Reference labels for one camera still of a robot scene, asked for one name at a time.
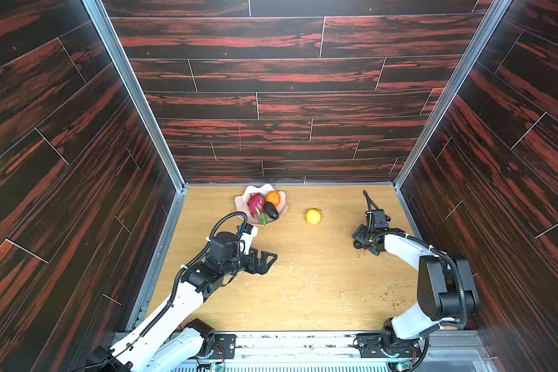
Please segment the orange fruit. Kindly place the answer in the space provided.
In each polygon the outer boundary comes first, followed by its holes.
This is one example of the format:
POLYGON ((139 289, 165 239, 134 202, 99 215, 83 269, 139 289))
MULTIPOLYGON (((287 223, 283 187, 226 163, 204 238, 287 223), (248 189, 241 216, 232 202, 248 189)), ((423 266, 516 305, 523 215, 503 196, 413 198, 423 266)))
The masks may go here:
POLYGON ((276 191, 269 192, 266 196, 266 202, 269 202, 273 206, 277 207, 281 203, 281 196, 276 191))

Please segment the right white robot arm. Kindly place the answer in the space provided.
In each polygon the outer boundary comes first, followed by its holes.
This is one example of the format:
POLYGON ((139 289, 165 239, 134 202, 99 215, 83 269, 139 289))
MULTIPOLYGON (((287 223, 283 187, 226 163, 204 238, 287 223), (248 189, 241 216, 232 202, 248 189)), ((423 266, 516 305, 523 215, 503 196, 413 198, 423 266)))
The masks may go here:
POLYGON ((378 345, 388 357, 420 361, 427 354, 420 341, 446 327, 464 329, 477 312, 479 297, 468 259, 448 254, 402 229, 392 229, 390 221, 384 210, 370 206, 366 223, 352 235, 353 245, 376 256, 389 253, 415 269, 417 300, 406 312, 384 322, 378 340, 364 341, 359 347, 370 351, 378 345))

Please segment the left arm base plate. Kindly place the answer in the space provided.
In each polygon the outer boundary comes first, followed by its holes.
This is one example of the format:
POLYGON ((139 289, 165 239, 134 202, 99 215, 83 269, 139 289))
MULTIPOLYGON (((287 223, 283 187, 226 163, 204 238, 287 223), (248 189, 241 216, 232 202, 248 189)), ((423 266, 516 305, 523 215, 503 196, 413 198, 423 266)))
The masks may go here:
POLYGON ((205 336, 197 357, 207 360, 232 360, 235 356, 236 344, 236 334, 211 333, 205 336))

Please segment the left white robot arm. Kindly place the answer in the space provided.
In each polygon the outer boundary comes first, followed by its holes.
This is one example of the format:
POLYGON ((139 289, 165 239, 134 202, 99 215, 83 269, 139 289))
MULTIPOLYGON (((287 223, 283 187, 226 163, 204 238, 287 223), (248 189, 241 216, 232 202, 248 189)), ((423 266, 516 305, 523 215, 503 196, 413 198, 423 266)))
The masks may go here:
POLYGON ((205 258, 181 268, 172 292, 138 327, 108 349, 97 347, 79 371, 169 371, 202 350, 210 354, 215 330, 206 323, 189 322, 178 336, 172 333, 219 288, 242 271, 265 275, 277 254, 251 247, 256 226, 236 234, 220 232, 209 238, 205 258))

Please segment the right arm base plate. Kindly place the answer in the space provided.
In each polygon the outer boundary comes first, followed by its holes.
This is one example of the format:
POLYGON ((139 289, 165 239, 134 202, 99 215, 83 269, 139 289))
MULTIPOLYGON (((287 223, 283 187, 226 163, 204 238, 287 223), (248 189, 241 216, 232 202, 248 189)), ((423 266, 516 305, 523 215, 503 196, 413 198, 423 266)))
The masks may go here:
POLYGON ((362 358, 415 359, 422 354, 417 339, 398 339, 382 333, 359 333, 353 341, 353 347, 362 358))

